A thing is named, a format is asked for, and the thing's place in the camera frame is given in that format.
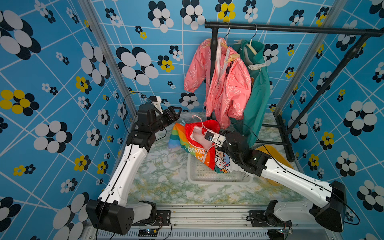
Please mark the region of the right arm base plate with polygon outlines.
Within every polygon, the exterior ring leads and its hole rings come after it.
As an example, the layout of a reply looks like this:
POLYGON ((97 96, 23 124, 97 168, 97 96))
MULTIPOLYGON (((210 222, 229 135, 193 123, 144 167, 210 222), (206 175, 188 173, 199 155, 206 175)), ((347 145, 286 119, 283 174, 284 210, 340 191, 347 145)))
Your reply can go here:
POLYGON ((253 227, 288 228, 293 226, 292 221, 283 222, 274 214, 265 215, 265 211, 249 211, 246 220, 251 222, 253 227))

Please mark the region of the white red cartoon jacket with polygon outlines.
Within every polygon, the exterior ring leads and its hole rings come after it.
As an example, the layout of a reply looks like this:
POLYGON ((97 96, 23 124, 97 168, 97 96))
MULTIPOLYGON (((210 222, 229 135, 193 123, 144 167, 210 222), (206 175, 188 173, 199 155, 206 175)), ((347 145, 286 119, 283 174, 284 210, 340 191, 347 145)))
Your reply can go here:
MULTIPOLYGON (((215 133, 220 131, 219 123, 215 120, 204 121, 204 125, 215 133)), ((183 149, 210 169, 215 170, 219 168, 219 164, 215 163, 216 151, 219 149, 214 143, 205 139, 205 133, 206 130, 202 128, 201 122, 184 125, 176 123, 170 135, 169 149, 183 149)), ((224 169, 225 173, 235 171, 232 161, 224 169)))

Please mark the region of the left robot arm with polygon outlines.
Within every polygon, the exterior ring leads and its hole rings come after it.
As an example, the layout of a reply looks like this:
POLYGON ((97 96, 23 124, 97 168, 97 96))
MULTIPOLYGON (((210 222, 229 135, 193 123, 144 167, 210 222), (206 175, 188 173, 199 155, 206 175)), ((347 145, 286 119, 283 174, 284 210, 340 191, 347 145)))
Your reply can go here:
POLYGON ((170 106, 162 110, 153 103, 139 107, 137 127, 128 135, 121 161, 111 180, 97 200, 87 203, 87 214, 97 231, 125 235, 137 222, 151 224, 156 221, 155 203, 141 201, 128 206, 128 195, 140 165, 156 140, 156 133, 176 122, 181 113, 180 107, 170 106))

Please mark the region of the pink clothes hanger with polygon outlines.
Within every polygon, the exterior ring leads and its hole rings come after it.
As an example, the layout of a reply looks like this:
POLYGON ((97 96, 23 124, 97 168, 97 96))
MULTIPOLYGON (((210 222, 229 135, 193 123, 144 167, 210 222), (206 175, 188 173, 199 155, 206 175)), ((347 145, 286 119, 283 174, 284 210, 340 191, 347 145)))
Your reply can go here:
POLYGON ((205 129, 206 132, 215 134, 215 132, 213 132, 212 130, 208 129, 208 128, 204 125, 203 120, 202 120, 199 116, 197 116, 197 115, 192 115, 192 117, 193 117, 193 119, 194 119, 194 118, 198 118, 198 119, 200 120, 200 122, 201 122, 201 124, 202 124, 202 128, 205 129))

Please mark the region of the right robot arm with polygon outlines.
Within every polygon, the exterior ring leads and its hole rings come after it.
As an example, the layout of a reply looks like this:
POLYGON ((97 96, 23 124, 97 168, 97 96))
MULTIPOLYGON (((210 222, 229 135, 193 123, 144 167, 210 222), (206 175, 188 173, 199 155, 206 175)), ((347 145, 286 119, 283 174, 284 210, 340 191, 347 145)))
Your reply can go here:
POLYGON ((297 216, 303 220, 315 221, 336 233, 344 231, 347 223, 345 213, 350 208, 344 184, 313 179, 283 165, 270 152, 250 149, 245 137, 238 132, 218 134, 208 131, 205 139, 229 156, 231 166, 236 171, 251 177, 272 180, 306 198, 305 201, 292 204, 271 201, 265 212, 266 218, 289 222, 297 216))

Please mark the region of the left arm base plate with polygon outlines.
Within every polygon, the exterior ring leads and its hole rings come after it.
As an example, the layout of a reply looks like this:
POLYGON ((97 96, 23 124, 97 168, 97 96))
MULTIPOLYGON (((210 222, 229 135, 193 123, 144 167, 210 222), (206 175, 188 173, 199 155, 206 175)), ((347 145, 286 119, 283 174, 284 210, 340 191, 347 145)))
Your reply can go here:
POLYGON ((157 210, 156 217, 154 221, 144 223, 144 221, 139 221, 134 223, 133 226, 148 226, 148 227, 169 227, 171 220, 171 211, 170 210, 157 210))

